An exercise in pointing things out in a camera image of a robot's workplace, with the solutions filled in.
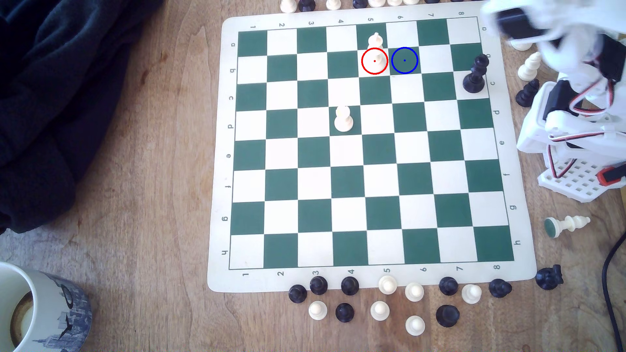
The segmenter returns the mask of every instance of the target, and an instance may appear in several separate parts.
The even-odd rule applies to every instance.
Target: coffee mug
[[[91,305],[73,282],[0,262],[0,352],[78,352]]]

